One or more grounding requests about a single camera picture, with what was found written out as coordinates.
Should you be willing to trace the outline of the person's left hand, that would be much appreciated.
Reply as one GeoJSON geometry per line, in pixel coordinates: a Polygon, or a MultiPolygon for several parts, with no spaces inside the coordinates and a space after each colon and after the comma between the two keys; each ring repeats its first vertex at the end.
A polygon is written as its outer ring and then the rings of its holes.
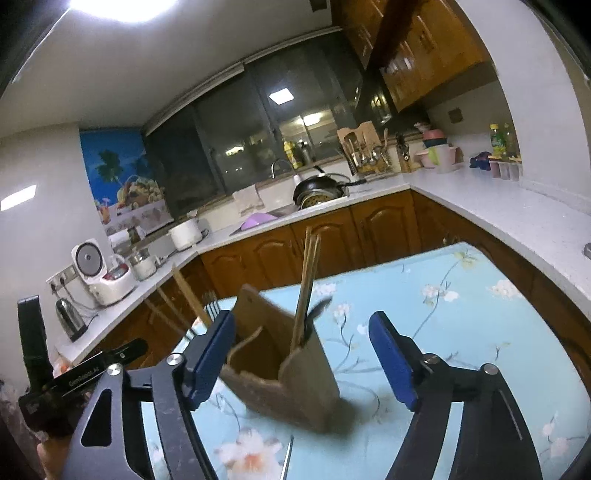
{"type": "Polygon", "coordinates": [[[71,437],[48,437],[36,447],[46,480],[59,480],[67,459],[71,437]]]}

